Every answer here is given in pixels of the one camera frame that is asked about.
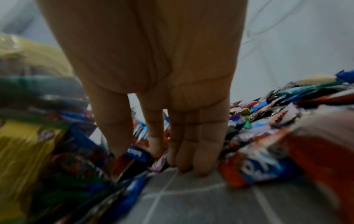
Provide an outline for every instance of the gray floor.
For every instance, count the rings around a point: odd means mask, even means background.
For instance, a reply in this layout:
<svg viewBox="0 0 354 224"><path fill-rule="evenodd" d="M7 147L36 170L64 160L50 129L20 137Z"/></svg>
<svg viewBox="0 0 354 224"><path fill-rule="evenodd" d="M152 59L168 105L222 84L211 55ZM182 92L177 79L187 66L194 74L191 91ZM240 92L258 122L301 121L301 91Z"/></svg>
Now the gray floor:
<svg viewBox="0 0 354 224"><path fill-rule="evenodd" d="M176 169L152 177L131 212L117 223L334 224L332 210L305 177L233 189L215 171L206 178Z"/></svg>

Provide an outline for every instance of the finger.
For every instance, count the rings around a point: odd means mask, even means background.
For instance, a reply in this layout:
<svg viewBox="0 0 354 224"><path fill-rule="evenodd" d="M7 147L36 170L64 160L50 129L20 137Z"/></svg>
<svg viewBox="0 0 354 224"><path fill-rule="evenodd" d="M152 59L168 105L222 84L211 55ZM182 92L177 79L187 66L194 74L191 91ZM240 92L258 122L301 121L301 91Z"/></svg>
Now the finger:
<svg viewBox="0 0 354 224"><path fill-rule="evenodd" d="M181 172L193 168L193 156L200 139L200 110L185 113L184 135L176 156L176 166Z"/></svg>
<svg viewBox="0 0 354 224"><path fill-rule="evenodd" d="M115 156L121 156L128 150L133 135L128 95L107 90L89 80L81 79L81 82L110 150Z"/></svg>
<svg viewBox="0 0 354 224"><path fill-rule="evenodd" d="M170 119L170 141L169 141L169 150L167 153L167 162L170 166L176 166L176 156L179 151L179 148L182 144L183 135L184 135L184 113L169 110L169 119Z"/></svg>
<svg viewBox="0 0 354 224"><path fill-rule="evenodd" d="M162 110L149 110L141 108L147 126L149 152L154 158L160 158L164 152L164 130Z"/></svg>
<svg viewBox="0 0 354 224"><path fill-rule="evenodd" d="M202 109L201 138L193 158L197 174L209 174L222 151L229 121L229 97Z"/></svg>

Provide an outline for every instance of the hand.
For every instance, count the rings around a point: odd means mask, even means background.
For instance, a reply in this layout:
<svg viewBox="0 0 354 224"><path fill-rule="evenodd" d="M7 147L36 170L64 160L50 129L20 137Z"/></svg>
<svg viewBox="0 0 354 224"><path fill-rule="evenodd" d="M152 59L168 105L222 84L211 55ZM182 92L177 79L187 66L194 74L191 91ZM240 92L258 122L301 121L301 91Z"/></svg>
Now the hand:
<svg viewBox="0 0 354 224"><path fill-rule="evenodd" d="M229 93L246 0L38 0L117 156L132 139L128 93L136 93L151 154L199 175L213 169L229 120Z"/></svg>

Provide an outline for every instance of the yellow wrapper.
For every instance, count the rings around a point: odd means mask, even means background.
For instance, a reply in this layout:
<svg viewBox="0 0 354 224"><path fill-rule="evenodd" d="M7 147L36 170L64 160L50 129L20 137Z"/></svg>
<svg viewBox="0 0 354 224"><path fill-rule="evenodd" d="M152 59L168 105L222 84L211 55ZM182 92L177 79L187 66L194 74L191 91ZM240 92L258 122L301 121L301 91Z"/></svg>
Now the yellow wrapper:
<svg viewBox="0 0 354 224"><path fill-rule="evenodd" d="M25 217L21 203L63 134L39 124L0 120L0 224Z"/></svg>

